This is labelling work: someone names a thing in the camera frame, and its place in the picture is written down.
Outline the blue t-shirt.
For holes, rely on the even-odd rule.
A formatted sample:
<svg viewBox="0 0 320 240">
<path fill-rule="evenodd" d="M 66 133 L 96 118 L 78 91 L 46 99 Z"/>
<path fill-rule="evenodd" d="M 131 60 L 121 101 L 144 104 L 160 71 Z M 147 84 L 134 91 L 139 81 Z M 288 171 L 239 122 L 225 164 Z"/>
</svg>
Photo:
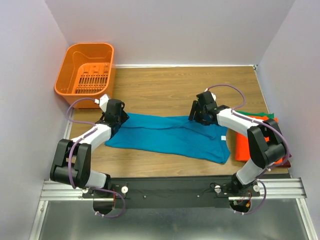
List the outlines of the blue t-shirt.
<svg viewBox="0 0 320 240">
<path fill-rule="evenodd" d="M 129 113 L 105 146 L 181 155 L 225 164 L 230 157 L 227 128 L 202 125 L 187 116 L 155 116 Z"/>
</svg>

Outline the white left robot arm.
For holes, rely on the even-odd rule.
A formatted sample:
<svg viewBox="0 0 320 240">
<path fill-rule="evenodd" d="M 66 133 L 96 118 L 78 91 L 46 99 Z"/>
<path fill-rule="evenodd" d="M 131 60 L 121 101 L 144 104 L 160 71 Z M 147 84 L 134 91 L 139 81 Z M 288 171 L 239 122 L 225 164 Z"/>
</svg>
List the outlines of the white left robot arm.
<svg viewBox="0 0 320 240">
<path fill-rule="evenodd" d="M 101 198 L 111 191 L 109 174 L 94 171 L 91 168 L 93 151 L 112 139 L 121 126 L 129 119 L 125 112 L 125 103 L 103 95 L 94 100 L 102 110 L 101 118 L 90 123 L 92 128 L 73 139 L 61 139 L 56 147 L 50 179 L 75 188 L 93 188 Z"/>
</svg>

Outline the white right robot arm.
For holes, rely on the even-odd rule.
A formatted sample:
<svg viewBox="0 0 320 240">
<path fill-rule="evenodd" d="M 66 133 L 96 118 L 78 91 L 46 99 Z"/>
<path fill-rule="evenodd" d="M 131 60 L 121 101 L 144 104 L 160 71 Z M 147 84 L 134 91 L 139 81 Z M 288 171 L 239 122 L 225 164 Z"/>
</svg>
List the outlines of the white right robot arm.
<svg viewBox="0 0 320 240">
<path fill-rule="evenodd" d="M 288 143 L 274 119 L 261 120 L 241 114 L 226 105 L 217 105 L 214 94 L 205 91 L 196 96 L 190 110 L 190 121 L 204 126 L 217 125 L 231 129 L 248 140 L 249 160 L 232 175 L 226 190 L 236 196 L 248 188 L 280 159 L 288 160 Z"/>
</svg>

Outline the orange folded t-shirt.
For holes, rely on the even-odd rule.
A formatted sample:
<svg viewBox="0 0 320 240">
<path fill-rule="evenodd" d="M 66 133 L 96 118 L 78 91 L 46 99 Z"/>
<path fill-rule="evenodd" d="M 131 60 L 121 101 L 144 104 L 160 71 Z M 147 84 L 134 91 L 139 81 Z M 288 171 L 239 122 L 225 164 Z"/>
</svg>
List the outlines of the orange folded t-shirt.
<svg viewBox="0 0 320 240">
<path fill-rule="evenodd" d="M 269 115 L 265 116 L 254 116 L 249 115 L 248 117 L 256 117 L 259 120 L 266 121 L 269 119 Z M 235 160 L 239 162 L 247 162 L 250 159 L 249 141 L 248 138 L 238 132 L 235 133 Z M 276 164 L 281 164 L 285 160 L 285 157 L 279 159 Z"/>
</svg>

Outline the orange plastic basket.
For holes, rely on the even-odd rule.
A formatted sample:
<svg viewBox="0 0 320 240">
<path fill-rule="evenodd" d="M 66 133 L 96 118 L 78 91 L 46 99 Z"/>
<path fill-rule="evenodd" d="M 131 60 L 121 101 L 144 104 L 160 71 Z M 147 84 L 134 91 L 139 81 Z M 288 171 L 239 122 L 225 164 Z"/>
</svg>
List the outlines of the orange plastic basket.
<svg viewBox="0 0 320 240">
<path fill-rule="evenodd" d="M 68 104 L 78 99 L 113 95 L 115 50 L 104 42 L 77 43 L 68 48 L 54 90 Z"/>
</svg>

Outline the green folded t-shirt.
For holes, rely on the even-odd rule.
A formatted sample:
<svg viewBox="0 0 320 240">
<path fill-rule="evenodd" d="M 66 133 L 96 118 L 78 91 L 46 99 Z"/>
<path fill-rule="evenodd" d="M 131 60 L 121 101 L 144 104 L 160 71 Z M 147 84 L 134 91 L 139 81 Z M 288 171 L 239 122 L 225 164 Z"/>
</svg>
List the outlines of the green folded t-shirt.
<svg viewBox="0 0 320 240">
<path fill-rule="evenodd" d="M 260 119 L 260 120 L 263 120 L 263 121 L 275 118 L 275 115 L 273 113 L 265 113 L 265 112 L 250 113 L 250 112 L 244 112 L 244 111 L 237 111 L 236 113 L 244 115 L 244 116 L 247 116 L 247 117 L 250 117 L 250 118 Z"/>
</svg>

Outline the dark red folded t-shirt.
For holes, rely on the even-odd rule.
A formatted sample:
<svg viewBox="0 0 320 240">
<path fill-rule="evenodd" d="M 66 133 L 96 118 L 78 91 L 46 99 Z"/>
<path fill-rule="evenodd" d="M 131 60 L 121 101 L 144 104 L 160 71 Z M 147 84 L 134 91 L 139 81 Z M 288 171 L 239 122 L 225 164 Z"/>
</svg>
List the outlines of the dark red folded t-shirt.
<svg viewBox="0 0 320 240">
<path fill-rule="evenodd" d="M 291 154 L 287 156 L 287 149 L 285 147 L 277 147 L 271 152 L 272 162 L 269 167 L 288 167 L 291 156 Z"/>
</svg>

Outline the black mounting base plate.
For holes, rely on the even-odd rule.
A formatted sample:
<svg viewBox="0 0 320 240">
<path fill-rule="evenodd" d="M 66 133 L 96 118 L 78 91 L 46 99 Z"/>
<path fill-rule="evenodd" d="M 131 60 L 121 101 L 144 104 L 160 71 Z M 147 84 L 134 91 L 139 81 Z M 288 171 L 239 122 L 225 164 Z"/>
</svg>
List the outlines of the black mounting base plate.
<svg viewBox="0 0 320 240">
<path fill-rule="evenodd" d="M 253 182 L 239 192 L 231 188 L 231 175 L 180 177 L 113 177 L 109 187 L 117 194 L 89 189 L 84 199 L 92 199 L 103 210 L 158 208 L 229 208 L 230 202 L 258 197 L 263 189 Z"/>
</svg>

